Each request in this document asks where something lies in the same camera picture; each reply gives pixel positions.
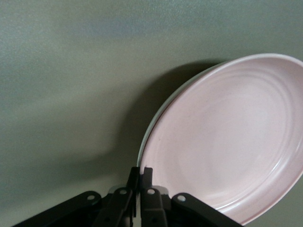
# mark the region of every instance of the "pink plate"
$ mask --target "pink plate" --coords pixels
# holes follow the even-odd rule
[[[303,172],[303,62],[257,54],[202,72],[158,111],[138,165],[245,225]]]

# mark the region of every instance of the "stacked plate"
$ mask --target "stacked plate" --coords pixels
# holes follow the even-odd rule
[[[303,62],[257,54],[204,71],[151,122],[138,165],[245,225],[303,172]]]

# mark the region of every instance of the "round dish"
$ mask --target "round dish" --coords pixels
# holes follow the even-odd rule
[[[245,225],[303,173],[303,62],[257,54],[202,72],[163,104],[138,165]]]

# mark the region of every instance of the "gray-green surface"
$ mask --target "gray-green surface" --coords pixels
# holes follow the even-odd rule
[[[303,60],[303,2],[0,1],[0,220],[124,183],[182,82],[245,55]],[[302,180],[249,227],[299,227]]]

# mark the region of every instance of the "silver screw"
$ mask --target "silver screw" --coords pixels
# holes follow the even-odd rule
[[[156,192],[155,192],[155,190],[153,190],[153,189],[149,189],[149,190],[147,190],[147,194],[149,194],[149,195],[154,195]]]
[[[120,194],[121,195],[125,195],[127,193],[127,190],[125,190],[125,189],[122,189],[121,191],[120,191]]]
[[[94,198],[95,198],[94,195],[89,195],[89,196],[87,197],[87,200],[93,200]]]
[[[185,202],[186,201],[186,198],[184,195],[178,195],[177,199],[180,201],[180,202]]]

